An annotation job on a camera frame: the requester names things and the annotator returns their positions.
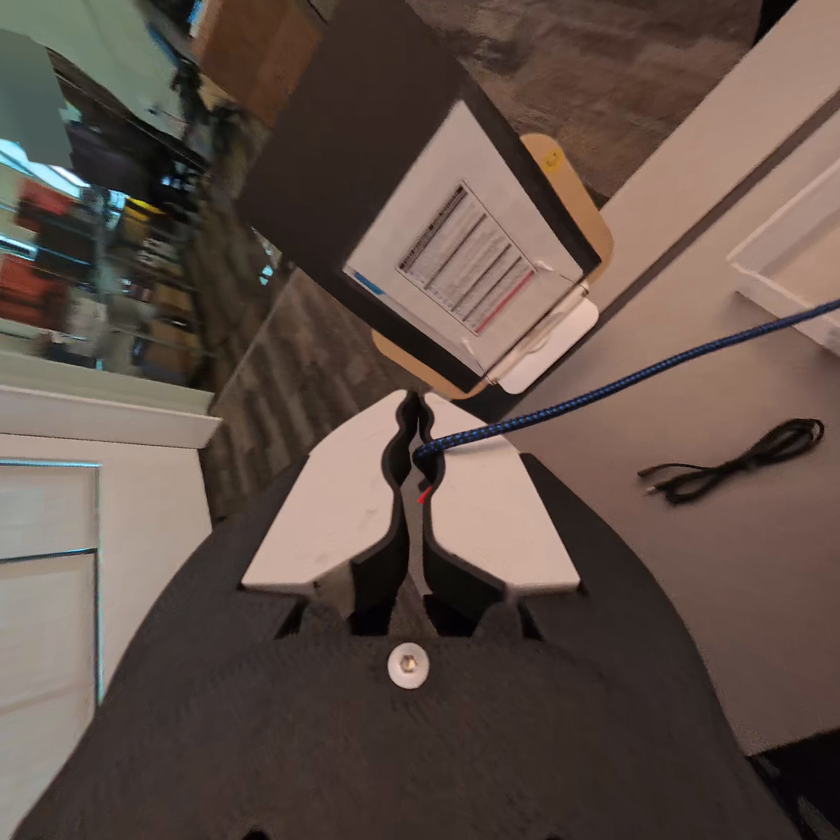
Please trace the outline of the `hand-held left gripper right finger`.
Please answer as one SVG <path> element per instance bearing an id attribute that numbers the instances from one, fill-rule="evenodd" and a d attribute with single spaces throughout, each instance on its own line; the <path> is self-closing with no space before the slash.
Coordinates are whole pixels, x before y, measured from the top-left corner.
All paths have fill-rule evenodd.
<path id="1" fill-rule="evenodd" d="M 460 562 L 504 596 L 572 592 L 581 582 L 520 453 L 503 436 L 429 456 L 427 557 Z"/>

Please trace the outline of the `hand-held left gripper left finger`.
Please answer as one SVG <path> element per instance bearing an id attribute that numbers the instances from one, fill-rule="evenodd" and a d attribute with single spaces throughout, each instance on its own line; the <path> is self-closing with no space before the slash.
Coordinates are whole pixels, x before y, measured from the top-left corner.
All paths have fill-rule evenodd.
<path id="1" fill-rule="evenodd" d="M 249 591 L 394 597 L 407 570 L 402 485 L 418 394 L 396 391 L 310 453 L 242 578 Z"/>

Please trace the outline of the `clear plastic bin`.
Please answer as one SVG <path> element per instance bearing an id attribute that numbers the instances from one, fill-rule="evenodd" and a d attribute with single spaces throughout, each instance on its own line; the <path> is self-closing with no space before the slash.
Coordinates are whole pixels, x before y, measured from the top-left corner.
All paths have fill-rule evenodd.
<path id="1" fill-rule="evenodd" d="M 736 292 L 776 318 L 839 298 L 839 162 L 812 179 L 727 257 Z"/>

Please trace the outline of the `instruction board stand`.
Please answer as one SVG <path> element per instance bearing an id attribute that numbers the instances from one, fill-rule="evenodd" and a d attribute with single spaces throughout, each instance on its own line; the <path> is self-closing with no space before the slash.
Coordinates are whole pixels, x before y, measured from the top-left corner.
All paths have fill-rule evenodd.
<path id="1" fill-rule="evenodd" d="M 596 325 L 613 236 L 561 147 L 518 135 L 405 2 L 340 2 L 237 200 L 456 400 L 517 397 Z"/>

